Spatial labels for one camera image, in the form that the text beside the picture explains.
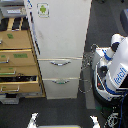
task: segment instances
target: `open drawer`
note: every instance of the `open drawer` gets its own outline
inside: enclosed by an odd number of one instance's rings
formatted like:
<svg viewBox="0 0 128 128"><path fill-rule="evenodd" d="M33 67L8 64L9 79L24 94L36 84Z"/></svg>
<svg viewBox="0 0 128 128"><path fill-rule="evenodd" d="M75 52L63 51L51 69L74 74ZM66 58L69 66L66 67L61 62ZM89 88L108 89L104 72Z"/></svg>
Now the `open drawer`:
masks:
<svg viewBox="0 0 128 128"><path fill-rule="evenodd" d="M0 66L35 65L32 50L0 50Z"/></svg>
<svg viewBox="0 0 128 128"><path fill-rule="evenodd" d="M0 77L35 76L38 75L36 65L0 67Z"/></svg>
<svg viewBox="0 0 128 128"><path fill-rule="evenodd" d="M0 49L31 48L27 30L0 32Z"/></svg>
<svg viewBox="0 0 128 128"><path fill-rule="evenodd" d="M40 86L39 86L39 79L37 76L34 76L35 78L29 78L26 79L26 81L21 80L22 82L9 82L12 81L12 78L6 80L2 77L0 79L4 79L3 81L8 82L0 82L0 93L26 93L26 92L39 92Z"/></svg>

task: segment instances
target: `wooden drawer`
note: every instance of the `wooden drawer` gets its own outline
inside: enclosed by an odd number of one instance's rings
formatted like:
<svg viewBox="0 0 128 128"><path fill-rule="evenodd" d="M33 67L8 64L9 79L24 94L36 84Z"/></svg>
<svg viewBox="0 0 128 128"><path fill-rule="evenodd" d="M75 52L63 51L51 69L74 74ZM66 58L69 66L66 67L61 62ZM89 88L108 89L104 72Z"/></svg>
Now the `wooden drawer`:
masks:
<svg viewBox="0 0 128 128"><path fill-rule="evenodd" d="M0 67L0 77L35 76L38 75L36 65L19 67Z"/></svg>
<svg viewBox="0 0 128 128"><path fill-rule="evenodd" d="M79 77L82 59L60 59L38 61L42 78Z"/></svg>
<svg viewBox="0 0 128 128"><path fill-rule="evenodd" d="M77 98L79 79L43 80L47 99Z"/></svg>
<svg viewBox="0 0 128 128"><path fill-rule="evenodd" d="M0 93L27 93L39 92L38 78L28 82L0 82Z"/></svg>
<svg viewBox="0 0 128 128"><path fill-rule="evenodd" d="M27 50L0 50L1 66L35 65L31 49Z"/></svg>
<svg viewBox="0 0 128 128"><path fill-rule="evenodd" d="M26 30L0 32L0 41L0 49L31 48Z"/></svg>

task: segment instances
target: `wooden cabinet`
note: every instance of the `wooden cabinet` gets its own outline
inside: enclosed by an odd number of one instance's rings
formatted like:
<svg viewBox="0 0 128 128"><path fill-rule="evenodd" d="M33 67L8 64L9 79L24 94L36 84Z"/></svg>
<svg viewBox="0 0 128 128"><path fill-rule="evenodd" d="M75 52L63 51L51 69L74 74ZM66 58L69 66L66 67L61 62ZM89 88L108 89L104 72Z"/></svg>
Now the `wooden cabinet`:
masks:
<svg viewBox="0 0 128 128"><path fill-rule="evenodd" d="M7 29L0 31L0 94L45 97L29 28L22 30L20 18L14 30L16 20L8 19Z"/></svg>

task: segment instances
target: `label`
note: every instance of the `label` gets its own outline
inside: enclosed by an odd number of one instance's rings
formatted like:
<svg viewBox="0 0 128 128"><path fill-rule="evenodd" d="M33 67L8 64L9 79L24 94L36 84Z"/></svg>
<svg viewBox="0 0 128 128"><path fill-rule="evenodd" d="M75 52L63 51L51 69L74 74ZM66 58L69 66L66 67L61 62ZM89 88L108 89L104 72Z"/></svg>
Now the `label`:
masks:
<svg viewBox="0 0 128 128"><path fill-rule="evenodd" d="M28 58L27 54L23 53L23 54L13 54L14 58Z"/></svg>
<svg viewBox="0 0 128 128"><path fill-rule="evenodd" d="M20 14L20 9L7 10L8 14Z"/></svg>
<svg viewBox="0 0 128 128"><path fill-rule="evenodd" d="M9 39L13 39L13 35L12 34L7 34Z"/></svg>
<svg viewBox="0 0 128 128"><path fill-rule="evenodd" d="M118 69L116 70L113 76L113 81L117 87L120 87L126 75L127 75L127 70L122 65L119 65Z"/></svg>
<svg viewBox="0 0 128 128"><path fill-rule="evenodd" d="M1 58L6 58L6 56L5 55L1 55Z"/></svg>
<svg viewBox="0 0 128 128"><path fill-rule="evenodd" d="M13 69L13 68L8 68L9 70Z"/></svg>

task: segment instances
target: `white panel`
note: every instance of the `white panel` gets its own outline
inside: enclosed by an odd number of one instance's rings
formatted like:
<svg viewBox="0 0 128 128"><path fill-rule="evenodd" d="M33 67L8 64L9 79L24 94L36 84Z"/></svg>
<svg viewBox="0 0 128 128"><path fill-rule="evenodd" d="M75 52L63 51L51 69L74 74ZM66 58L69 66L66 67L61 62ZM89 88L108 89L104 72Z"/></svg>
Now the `white panel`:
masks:
<svg viewBox="0 0 128 128"><path fill-rule="evenodd" d="M39 59L78 57L83 55L90 15L91 0L30 0L27 7L32 30L30 11L35 23ZM49 17L38 15L38 3L49 5Z"/></svg>
<svg viewBox="0 0 128 128"><path fill-rule="evenodd" d="M47 99L77 98L78 79L71 79L65 84L57 84L52 81L54 80L43 80Z"/></svg>
<svg viewBox="0 0 128 128"><path fill-rule="evenodd" d="M82 59L38 61L42 78L79 77Z"/></svg>

